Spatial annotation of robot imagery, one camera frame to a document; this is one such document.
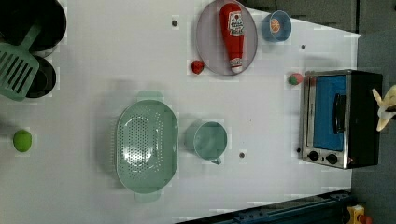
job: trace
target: white table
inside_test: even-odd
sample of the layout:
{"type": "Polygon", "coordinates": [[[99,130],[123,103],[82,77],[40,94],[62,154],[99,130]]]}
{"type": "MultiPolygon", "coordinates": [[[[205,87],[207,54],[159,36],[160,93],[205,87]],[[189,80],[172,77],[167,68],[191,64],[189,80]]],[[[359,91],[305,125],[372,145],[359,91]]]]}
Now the white table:
{"type": "Polygon", "coordinates": [[[208,2],[63,1],[67,38],[49,57],[56,90],[22,103],[0,97],[0,223],[174,223],[351,187],[350,171],[298,158],[302,86],[286,78],[356,68],[359,36],[292,20],[291,38],[270,44],[260,32],[267,13],[250,10],[259,46],[249,69],[196,77],[193,28],[208,2]],[[134,200],[110,157],[115,122],[141,90],[161,91],[179,121],[177,173],[154,203],[134,200]],[[183,145],[198,118],[228,131],[220,166],[183,145]],[[19,128],[34,135],[25,154],[12,146],[19,128]]]}

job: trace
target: yellow object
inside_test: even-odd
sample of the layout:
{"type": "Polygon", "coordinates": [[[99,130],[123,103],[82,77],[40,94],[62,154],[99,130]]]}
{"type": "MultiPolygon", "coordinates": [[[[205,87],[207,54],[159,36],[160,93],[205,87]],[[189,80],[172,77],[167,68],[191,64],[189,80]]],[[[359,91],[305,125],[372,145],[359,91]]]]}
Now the yellow object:
{"type": "Polygon", "coordinates": [[[389,89],[384,99],[381,99],[381,96],[375,89],[373,89],[373,96],[379,106],[379,121],[376,130],[380,132],[387,126],[392,117],[396,115],[396,85],[389,89]]]}
{"type": "Polygon", "coordinates": [[[350,220],[347,224],[361,224],[361,222],[358,221],[358,216],[364,215],[364,207],[361,205],[356,205],[353,207],[348,207],[347,210],[350,214],[350,220]]]}

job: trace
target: blue bowl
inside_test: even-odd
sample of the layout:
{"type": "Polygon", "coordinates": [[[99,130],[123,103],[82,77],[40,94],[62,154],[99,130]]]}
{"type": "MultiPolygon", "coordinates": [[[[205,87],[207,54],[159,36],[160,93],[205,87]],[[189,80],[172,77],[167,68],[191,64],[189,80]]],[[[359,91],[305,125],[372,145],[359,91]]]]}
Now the blue bowl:
{"type": "Polygon", "coordinates": [[[276,11],[262,22],[262,36],[270,42],[281,42],[289,38],[291,34],[291,21],[289,15],[284,11],[276,11]],[[271,21],[277,20],[280,28],[278,31],[271,29],[271,21]]]}

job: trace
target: mug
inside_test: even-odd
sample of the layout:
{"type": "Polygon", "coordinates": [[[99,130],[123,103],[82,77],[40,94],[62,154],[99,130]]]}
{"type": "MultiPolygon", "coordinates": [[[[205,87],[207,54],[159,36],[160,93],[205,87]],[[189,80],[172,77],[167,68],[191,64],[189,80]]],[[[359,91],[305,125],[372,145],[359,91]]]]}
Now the mug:
{"type": "Polygon", "coordinates": [[[187,129],[185,145],[202,159],[220,165],[220,156],[227,147],[227,132],[217,122],[199,120],[187,129]]]}

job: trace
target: grey plate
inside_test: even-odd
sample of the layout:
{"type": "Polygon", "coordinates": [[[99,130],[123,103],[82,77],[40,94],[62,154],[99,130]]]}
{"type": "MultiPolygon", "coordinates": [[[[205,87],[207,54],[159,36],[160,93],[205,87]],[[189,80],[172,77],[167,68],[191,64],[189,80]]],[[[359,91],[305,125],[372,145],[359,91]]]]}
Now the grey plate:
{"type": "MultiPolygon", "coordinates": [[[[196,46],[199,55],[205,62],[205,66],[212,72],[220,75],[235,75],[231,71],[219,21],[219,12],[227,3],[239,4],[234,0],[216,0],[207,5],[201,13],[196,29],[196,46]]],[[[244,53],[242,58],[243,71],[245,71],[256,55],[257,30],[256,24],[248,10],[241,4],[239,6],[242,10],[242,20],[245,26],[244,53]]]]}

